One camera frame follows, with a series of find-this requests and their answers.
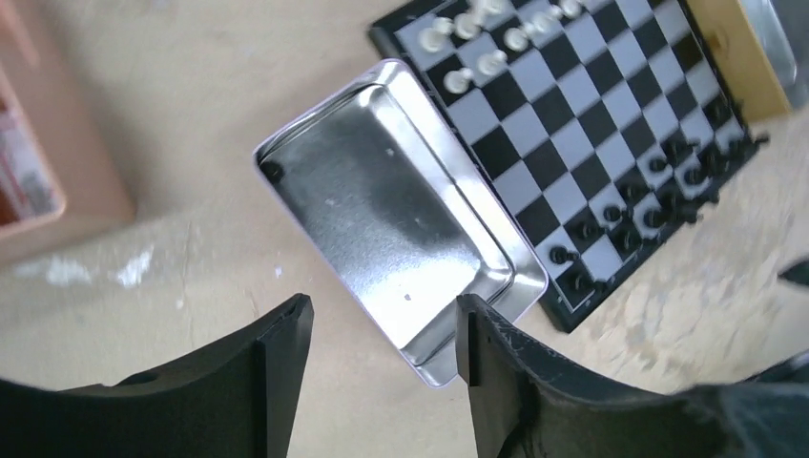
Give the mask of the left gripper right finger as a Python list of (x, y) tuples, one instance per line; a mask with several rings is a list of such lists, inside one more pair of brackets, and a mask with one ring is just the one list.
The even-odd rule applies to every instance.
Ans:
[(596, 373), (476, 295), (456, 355), (481, 457), (804, 457), (808, 356), (729, 384), (660, 394)]

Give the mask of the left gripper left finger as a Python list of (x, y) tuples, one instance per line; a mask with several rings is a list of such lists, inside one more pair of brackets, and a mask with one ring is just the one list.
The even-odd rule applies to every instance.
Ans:
[(116, 385), (1, 384), (5, 457), (283, 457), (314, 309), (296, 294), (258, 320)]

